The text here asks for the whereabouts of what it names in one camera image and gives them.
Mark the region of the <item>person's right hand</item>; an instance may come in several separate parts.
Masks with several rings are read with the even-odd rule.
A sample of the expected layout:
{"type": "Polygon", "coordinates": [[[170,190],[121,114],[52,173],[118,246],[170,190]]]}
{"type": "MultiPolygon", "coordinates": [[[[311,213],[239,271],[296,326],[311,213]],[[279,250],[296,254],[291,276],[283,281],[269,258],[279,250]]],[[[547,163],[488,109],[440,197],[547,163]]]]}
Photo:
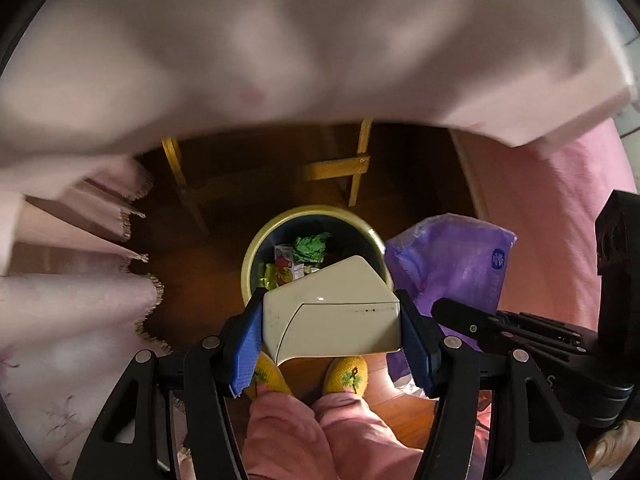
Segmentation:
{"type": "Polygon", "coordinates": [[[623,420],[608,430],[587,448],[586,459],[590,470],[623,463],[639,440],[640,422],[623,420]]]}

